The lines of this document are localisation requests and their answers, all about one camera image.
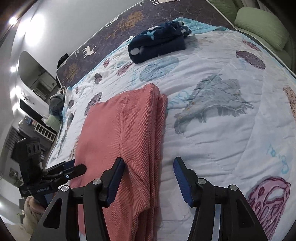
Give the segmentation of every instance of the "blanket fold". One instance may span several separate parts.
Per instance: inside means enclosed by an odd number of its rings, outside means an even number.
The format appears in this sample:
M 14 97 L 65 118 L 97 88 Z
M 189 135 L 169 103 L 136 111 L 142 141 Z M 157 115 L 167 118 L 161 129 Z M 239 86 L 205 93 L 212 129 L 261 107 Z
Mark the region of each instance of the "blanket fold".
M 71 187 L 99 178 L 117 157 L 126 163 L 115 201 L 103 209 L 112 241 L 153 238 L 166 106 L 166 96 L 154 84 L 147 84 L 92 106 L 85 119 L 75 165 L 85 164 L 87 170 L 72 180 Z M 82 207 L 78 215 L 79 230 L 84 234 Z
M 128 54 L 135 64 L 174 51 L 186 49 L 184 38 L 191 30 L 183 22 L 171 21 L 149 28 L 133 38 Z

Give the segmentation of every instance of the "white quilt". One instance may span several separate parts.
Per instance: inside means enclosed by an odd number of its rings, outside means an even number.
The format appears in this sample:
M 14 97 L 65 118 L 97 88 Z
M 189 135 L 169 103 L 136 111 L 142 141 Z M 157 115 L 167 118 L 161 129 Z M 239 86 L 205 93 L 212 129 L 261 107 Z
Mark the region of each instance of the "white quilt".
M 48 167 L 74 158 L 87 109 L 96 101 L 154 83 L 168 97 L 157 239 L 185 241 L 192 225 L 195 209 L 184 202 L 173 172 L 180 156 L 213 185 L 237 185 L 255 201 L 269 240 L 281 241 L 296 219 L 296 123 L 283 91 L 295 91 L 295 79 L 239 32 L 177 20 L 194 34 L 186 50 L 133 64 L 128 40 L 67 89 L 65 124 Z M 213 240 L 218 220 L 216 214 Z

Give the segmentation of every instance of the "white horse print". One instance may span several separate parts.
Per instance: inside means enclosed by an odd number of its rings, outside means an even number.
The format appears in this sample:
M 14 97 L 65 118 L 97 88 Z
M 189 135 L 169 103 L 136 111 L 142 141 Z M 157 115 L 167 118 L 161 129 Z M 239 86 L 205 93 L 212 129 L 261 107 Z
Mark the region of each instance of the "white horse print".
M 181 0 L 150 0 L 153 2 L 153 4 L 156 6 L 159 3 L 165 3 L 165 2 L 179 2 Z
M 94 46 L 92 50 L 90 50 L 89 46 L 87 46 L 85 49 L 83 49 L 83 53 L 86 52 L 86 53 L 83 55 L 84 58 L 86 58 L 87 56 L 92 55 L 93 53 L 97 53 L 98 51 L 94 52 L 94 48 L 95 48 L 95 47 L 96 47 L 96 46 Z

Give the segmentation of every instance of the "black device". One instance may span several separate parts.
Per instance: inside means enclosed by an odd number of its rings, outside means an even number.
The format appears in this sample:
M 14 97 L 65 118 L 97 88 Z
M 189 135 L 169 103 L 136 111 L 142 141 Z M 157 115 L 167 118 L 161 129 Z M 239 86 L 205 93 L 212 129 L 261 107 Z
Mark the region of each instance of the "black device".
M 24 198 L 32 195 L 44 208 L 49 203 L 45 195 L 57 192 L 59 186 L 86 172 L 85 165 L 74 166 L 75 160 L 42 170 L 39 138 L 24 138 L 16 143 L 15 148 L 24 182 L 19 187 L 20 194 Z
M 268 241 L 244 195 L 236 185 L 213 186 L 187 169 L 181 157 L 173 163 L 184 201 L 196 207 L 188 241 L 211 241 L 215 204 L 221 204 L 219 241 Z
M 78 204 L 83 204 L 87 241 L 110 241 L 102 208 L 114 202 L 124 169 L 125 163 L 118 157 L 111 169 L 86 186 L 61 187 L 30 241 L 79 241 Z

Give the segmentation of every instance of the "pink blanket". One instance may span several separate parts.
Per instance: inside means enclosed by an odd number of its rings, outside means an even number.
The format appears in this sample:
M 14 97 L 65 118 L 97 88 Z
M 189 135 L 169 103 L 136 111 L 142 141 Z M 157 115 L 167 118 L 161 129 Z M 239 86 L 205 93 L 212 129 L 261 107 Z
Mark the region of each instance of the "pink blanket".
M 75 165 L 86 173 L 71 182 L 85 186 L 122 157 L 126 170 L 104 216 L 111 241 L 150 241 L 158 204 L 158 165 L 167 99 L 154 84 L 91 107 L 79 137 Z M 79 230 L 85 234 L 83 208 Z

